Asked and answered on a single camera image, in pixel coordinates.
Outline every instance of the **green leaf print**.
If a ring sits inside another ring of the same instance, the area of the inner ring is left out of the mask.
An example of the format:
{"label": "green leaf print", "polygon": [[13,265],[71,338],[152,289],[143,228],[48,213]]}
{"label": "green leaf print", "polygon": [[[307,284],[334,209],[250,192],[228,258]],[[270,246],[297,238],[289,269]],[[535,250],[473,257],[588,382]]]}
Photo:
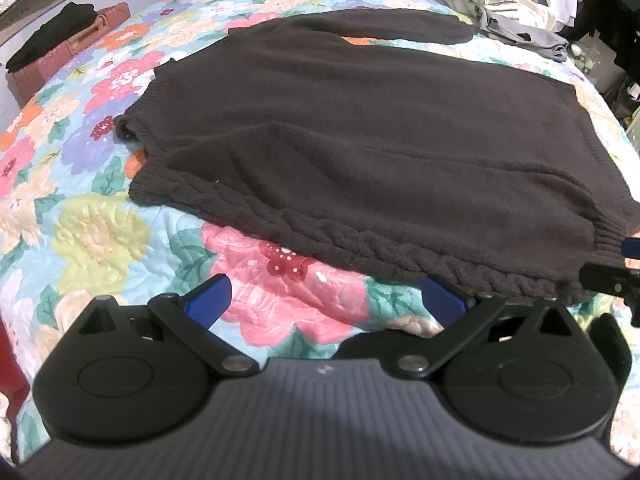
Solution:
{"label": "green leaf print", "polygon": [[222,32],[214,32],[213,34],[207,34],[201,38],[198,38],[198,41],[207,41],[207,43],[215,43],[217,40],[220,40],[224,37]]}
{"label": "green leaf print", "polygon": [[119,156],[114,156],[104,172],[99,171],[91,184],[91,191],[103,196],[113,196],[122,191],[124,186],[124,172]]}
{"label": "green leaf print", "polygon": [[51,211],[57,203],[62,202],[64,199],[64,195],[58,195],[57,193],[53,192],[43,198],[37,198],[36,200],[34,200],[33,205],[36,209],[36,222],[38,224],[42,224],[42,217],[44,213],[48,213],[49,211]]}
{"label": "green leaf print", "polygon": [[29,413],[22,414],[20,429],[22,430],[22,435],[24,437],[24,452],[22,454],[22,459],[26,460],[40,449],[42,443],[40,442],[38,425]]}
{"label": "green leaf print", "polygon": [[43,105],[49,99],[51,99],[53,97],[53,94],[55,94],[63,86],[64,86],[64,83],[58,83],[57,85],[50,86],[46,90],[43,90],[42,92],[40,92],[40,95],[38,96],[36,104],[37,105]]}
{"label": "green leaf print", "polygon": [[66,129],[69,127],[70,122],[71,120],[68,117],[65,117],[61,121],[58,121],[57,123],[53,123],[53,126],[51,127],[51,131],[47,136],[47,139],[49,139],[49,142],[51,143],[54,140],[64,139]]}
{"label": "green leaf print", "polygon": [[417,288],[387,285],[373,278],[366,278],[364,283],[369,298],[369,322],[380,324],[403,316],[431,318],[422,306],[422,296]]}
{"label": "green leaf print", "polygon": [[20,237],[20,241],[18,242],[18,244],[11,251],[0,258],[0,276],[4,275],[9,267],[11,267],[22,257],[25,250],[27,250],[27,244],[22,239],[22,237]]}
{"label": "green leaf print", "polygon": [[140,41],[142,41],[142,37],[133,38],[133,40],[131,40],[131,41],[129,41],[129,43],[127,43],[127,46],[137,45],[138,43],[140,43]]}
{"label": "green leaf print", "polygon": [[144,52],[144,50],[146,49],[146,46],[139,46],[136,50],[134,50],[130,56],[131,57],[136,57],[138,54]]}
{"label": "green leaf print", "polygon": [[15,185],[22,184],[23,182],[27,182],[29,179],[29,171],[31,170],[31,163],[27,164],[24,168],[18,171],[18,174],[15,176]]}
{"label": "green leaf print", "polygon": [[38,321],[44,325],[49,325],[58,329],[58,323],[56,322],[54,311],[59,301],[60,295],[53,290],[50,285],[47,285],[40,293],[40,303],[36,306],[36,316]]}
{"label": "green leaf print", "polygon": [[169,239],[171,252],[180,258],[169,292],[186,294],[209,278],[211,266],[218,257],[204,247],[201,229],[183,229]]}
{"label": "green leaf print", "polygon": [[283,341],[272,346],[268,352],[268,357],[290,357],[298,359],[330,359],[338,349],[339,343],[322,345],[315,343],[302,333],[302,330],[295,328],[291,334]]}

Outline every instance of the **blue gripper pad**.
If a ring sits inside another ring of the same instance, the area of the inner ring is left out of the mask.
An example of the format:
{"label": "blue gripper pad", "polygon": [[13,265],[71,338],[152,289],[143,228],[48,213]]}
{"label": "blue gripper pad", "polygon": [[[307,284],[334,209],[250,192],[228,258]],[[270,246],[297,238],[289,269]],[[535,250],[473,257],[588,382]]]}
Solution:
{"label": "blue gripper pad", "polygon": [[622,241],[622,255],[625,258],[640,260],[640,238],[625,238]]}
{"label": "blue gripper pad", "polygon": [[231,280],[224,274],[203,283],[185,296],[184,313],[209,329],[231,304]]}
{"label": "blue gripper pad", "polygon": [[456,295],[436,279],[430,276],[423,277],[420,288],[422,304],[443,328],[466,314],[466,299]]}

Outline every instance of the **purple flower print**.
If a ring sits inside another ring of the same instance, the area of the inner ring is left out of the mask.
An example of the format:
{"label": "purple flower print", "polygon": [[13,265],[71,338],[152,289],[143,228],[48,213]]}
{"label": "purple flower print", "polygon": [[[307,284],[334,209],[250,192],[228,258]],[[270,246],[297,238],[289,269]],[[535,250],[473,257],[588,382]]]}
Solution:
{"label": "purple flower print", "polygon": [[134,93],[122,99],[112,99],[85,115],[82,125],[62,145],[62,164],[72,164],[72,174],[100,168],[115,147],[113,118],[137,99],[138,95]]}
{"label": "purple flower print", "polygon": [[164,6],[162,6],[160,9],[152,10],[150,13],[142,16],[140,22],[147,25],[149,23],[156,23],[160,20],[164,20],[165,18],[180,14],[181,12],[187,10],[189,7],[191,7],[191,4],[189,2],[169,2],[167,4],[164,4]]}
{"label": "purple flower print", "polygon": [[84,65],[85,63],[90,62],[94,57],[94,50],[92,48],[88,48],[83,50],[82,52],[78,52],[71,61],[69,61],[65,66],[63,66],[55,75],[56,79],[60,79],[60,81],[64,81],[68,78],[73,70],[78,68],[79,66]]}

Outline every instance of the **bed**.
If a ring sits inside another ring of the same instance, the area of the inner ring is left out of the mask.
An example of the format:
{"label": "bed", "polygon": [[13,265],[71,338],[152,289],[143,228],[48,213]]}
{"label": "bed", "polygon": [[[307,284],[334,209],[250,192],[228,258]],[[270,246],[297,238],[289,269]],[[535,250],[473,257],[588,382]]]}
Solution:
{"label": "bed", "polygon": [[[144,154],[140,146],[114,142],[113,117],[143,93],[155,66],[202,49],[230,27],[357,6],[453,13],[435,0],[164,0],[80,53],[23,108],[0,135],[0,314],[28,383],[92,296],[146,303],[161,292],[184,293],[217,272],[231,279],[234,299],[211,330],[261,363],[270,356],[326,358],[361,330],[389,327],[430,336],[440,329],[414,288],[334,269],[172,208],[141,208],[127,200]],[[505,64],[573,84],[640,200],[638,154],[570,63],[480,37],[451,46],[382,43]],[[461,89],[460,98],[477,91]],[[612,449],[640,463],[640,339],[630,312],[603,295],[570,309],[584,328],[595,316],[612,313],[633,349],[634,370],[616,413]],[[9,427],[5,412],[2,428]],[[27,397],[15,419],[14,457],[27,459],[46,440]]]}

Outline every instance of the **red flower print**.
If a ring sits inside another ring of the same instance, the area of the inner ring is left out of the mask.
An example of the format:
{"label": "red flower print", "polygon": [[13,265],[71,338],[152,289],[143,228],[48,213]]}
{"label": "red flower print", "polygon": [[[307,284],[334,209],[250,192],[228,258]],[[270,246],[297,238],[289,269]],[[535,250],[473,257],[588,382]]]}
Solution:
{"label": "red flower print", "polygon": [[84,113],[88,114],[98,106],[102,106],[110,99],[122,99],[132,94],[140,88],[135,86],[133,81],[143,73],[158,66],[158,62],[164,57],[162,52],[151,52],[142,59],[130,59],[120,63],[111,70],[107,79],[96,83],[91,92],[95,94],[84,108]]}
{"label": "red flower print", "polygon": [[29,137],[20,140],[4,154],[0,160],[0,198],[11,191],[18,172],[31,161],[34,154],[33,141]]}
{"label": "red flower print", "polygon": [[275,12],[252,14],[248,18],[236,18],[235,20],[231,20],[225,25],[225,28],[223,28],[222,30],[228,32],[230,28],[251,27],[252,25],[256,25],[257,23],[266,22],[267,20],[274,20],[275,18],[279,17],[280,15]]}
{"label": "red flower print", "polygon": [[271,276],[288,276],[294,282],[302,282],[309,265],[316,262],[270,242],[261,242],[260,252],[269,259],[267,270]]}
{"label": "red flower print", "polygon": [[113,117],[108,116],[94,126],[94,129],[91,130],[89,137],[91,137],[93,140],[99,140],[100,137],[111,133],[111,130],[113,130]]}
{"label": "red flower print", "polygon": [[210,275],[223,272],[232,283],[233,300],[222,319],[239,323],[250,345],[275,345],[295,327],[317,343],[338,342],[369,317],[363,276],[356,272],[287,253],[231,227],[204,224],[201,237],[218,255]]}

